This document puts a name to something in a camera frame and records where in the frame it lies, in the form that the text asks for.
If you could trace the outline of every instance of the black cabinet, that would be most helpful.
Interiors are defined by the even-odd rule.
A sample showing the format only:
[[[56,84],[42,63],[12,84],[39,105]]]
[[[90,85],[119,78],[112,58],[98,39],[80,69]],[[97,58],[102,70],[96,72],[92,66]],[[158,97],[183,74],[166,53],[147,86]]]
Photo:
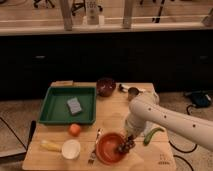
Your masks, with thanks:
[[[153,82],[157,91],[213,89],[213,31],[0,37],[0,98],[44,97],[55,80]]]

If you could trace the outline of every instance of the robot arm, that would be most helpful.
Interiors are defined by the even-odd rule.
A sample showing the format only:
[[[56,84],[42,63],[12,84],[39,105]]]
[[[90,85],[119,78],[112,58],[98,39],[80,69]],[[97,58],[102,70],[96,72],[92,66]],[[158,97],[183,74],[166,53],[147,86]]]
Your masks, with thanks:
[[[183,115],[158,105],[154,92],[144,92],[130,103],[125,129],[135,138],[145,130],[147,121],[157,123],[213,151],[213,122]]]

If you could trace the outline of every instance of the green tray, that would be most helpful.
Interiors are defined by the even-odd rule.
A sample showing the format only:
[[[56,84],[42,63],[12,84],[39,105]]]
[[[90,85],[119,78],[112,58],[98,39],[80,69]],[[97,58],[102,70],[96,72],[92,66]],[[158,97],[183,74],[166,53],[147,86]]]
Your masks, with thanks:
[[[77,97],[82,111],[72,115],[67,100]],[[39,117],[44,124],[92,124],[96,113],[95,87],[49,87]]]

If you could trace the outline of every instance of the brown bowl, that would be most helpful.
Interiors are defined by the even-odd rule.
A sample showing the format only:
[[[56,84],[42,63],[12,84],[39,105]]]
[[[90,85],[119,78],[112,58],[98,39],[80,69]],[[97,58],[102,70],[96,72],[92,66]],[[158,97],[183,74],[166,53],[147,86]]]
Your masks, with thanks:
[[[116,88],[115,80],[112,78],[101,78],[96,83],[97,93],[102,97],[109,97]]]
[[[117,148],[124,143],[123,135],[110,132],[102,135],[96,144],[96,156],[104,164],[112,165],[122,160],[126,154],[119,153]]]

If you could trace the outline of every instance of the fork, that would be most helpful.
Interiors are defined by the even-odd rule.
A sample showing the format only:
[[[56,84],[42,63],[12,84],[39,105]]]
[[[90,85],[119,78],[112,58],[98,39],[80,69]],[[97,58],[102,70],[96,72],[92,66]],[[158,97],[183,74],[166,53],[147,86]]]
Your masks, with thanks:
[[[98,138],[100,137],[100,135],[101,135],[101,129],[99,128],[97,131],[96,139],[95,139],[94,149],[92,150],[88,160],[89,164],[93,164],[95,161],[95,158],[96,158],[95,149],[96,149],[96,144],[98,143]]]

